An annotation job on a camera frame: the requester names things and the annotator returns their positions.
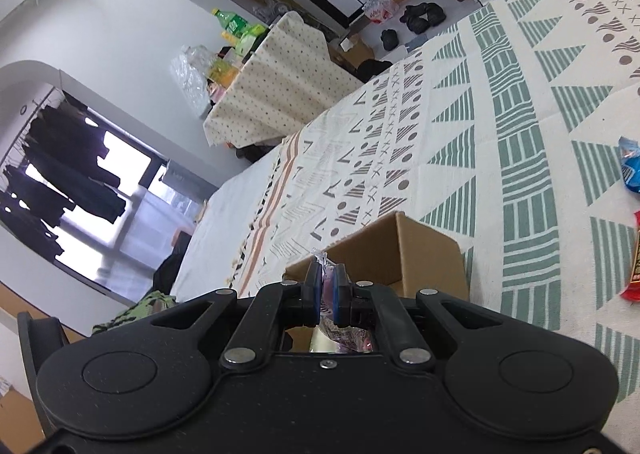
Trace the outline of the purple clear snack pack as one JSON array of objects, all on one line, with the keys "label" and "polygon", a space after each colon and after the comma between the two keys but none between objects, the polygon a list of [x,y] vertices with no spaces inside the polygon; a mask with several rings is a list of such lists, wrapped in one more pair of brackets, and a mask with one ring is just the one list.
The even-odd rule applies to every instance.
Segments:
[{"label": "purple clear snack pack", "polygon": [[311,265],[318,274],[321,292],[318,302],[319,334],[330,345],[323,352],[338,354],[371,353],[374,340],[368,330],[349,325],[352,282],[344,264],[336,263],[327,252],[316,252]]}]

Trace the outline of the red snack bar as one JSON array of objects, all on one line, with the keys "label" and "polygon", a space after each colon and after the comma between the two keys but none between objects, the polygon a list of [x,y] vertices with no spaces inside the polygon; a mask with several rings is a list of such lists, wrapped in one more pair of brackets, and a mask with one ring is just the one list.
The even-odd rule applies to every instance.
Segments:
[{"label": "red snack bar", "polygon": [[640,302],[640,211],[634,213],[636,228],[634,229],[634,248],[631,252],[631,265],[628,283],[620,296],[633,304]]}]

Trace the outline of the blue candy wrapper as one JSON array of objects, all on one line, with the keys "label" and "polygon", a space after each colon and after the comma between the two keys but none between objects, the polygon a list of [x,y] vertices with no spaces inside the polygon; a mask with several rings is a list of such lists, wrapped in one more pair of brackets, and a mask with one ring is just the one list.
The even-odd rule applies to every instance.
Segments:
[{"label": "blue candy wrapper", "polygon": [[640,193],[640,146],[639,142],[621,136],[618,139],[618,156],[624,185],[629,191]]}]

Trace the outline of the round table with dotted cloth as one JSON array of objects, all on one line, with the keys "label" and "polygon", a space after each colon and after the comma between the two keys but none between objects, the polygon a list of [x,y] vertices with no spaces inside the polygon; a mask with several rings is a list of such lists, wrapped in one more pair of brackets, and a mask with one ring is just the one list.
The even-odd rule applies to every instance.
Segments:
[{"label": "round table with dotted cloth", "polygon": [[283,138],[361,86],[331,60],[322,32],[288,12],[205,118],[207,143],[245,148]]}]

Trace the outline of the yellow oil bottle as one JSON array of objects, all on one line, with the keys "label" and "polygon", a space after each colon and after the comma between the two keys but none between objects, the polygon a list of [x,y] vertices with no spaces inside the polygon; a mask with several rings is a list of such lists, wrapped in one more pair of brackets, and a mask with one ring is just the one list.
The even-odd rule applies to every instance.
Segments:
[{"label": "yellow oil bottle", "polygon": [[236,76],[239,75],[239,69],[230,62],[222,58],[215,58],[207,72],[207,78],[218,86],[228,89]]}]

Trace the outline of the green soda bottle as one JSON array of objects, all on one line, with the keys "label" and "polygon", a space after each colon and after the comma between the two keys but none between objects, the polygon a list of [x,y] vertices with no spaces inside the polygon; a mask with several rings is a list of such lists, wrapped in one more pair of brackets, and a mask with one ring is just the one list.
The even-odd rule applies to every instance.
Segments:
[{"label": "green soda bottle", "polygon": [[220,26],[233,37],[241,38],[252,28],[249,21],[235,12],[213,9],[212,14]]}]

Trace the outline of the pink white plastic bag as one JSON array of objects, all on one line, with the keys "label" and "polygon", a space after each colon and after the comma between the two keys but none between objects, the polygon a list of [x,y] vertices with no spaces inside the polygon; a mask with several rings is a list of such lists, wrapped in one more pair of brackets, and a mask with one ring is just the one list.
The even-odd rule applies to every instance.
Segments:
[{"label": "pink white plastic bag", "polygon": [[393,18],[399,10],[394,0],[368,0],[363,5],[363,13],[373,24],[384,24]]}]

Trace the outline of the black shoes pile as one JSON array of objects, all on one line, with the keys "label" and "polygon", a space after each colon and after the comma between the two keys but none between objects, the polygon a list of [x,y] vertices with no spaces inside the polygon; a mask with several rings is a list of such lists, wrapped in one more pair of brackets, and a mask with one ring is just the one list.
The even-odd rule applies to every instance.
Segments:
[{"label": "black shoes pile", "polygon": [[[406,6],[404,14],[400,17],[410,32],[415,35],[424,34],[427,29],[436,27],[446,21],[447,15],[444,9],[434,2],[422,2],[416,6]],[[399,46],[399,37],[396,30],[384,29],[381,34],[382,47],[385,51],[391,51]]]}]

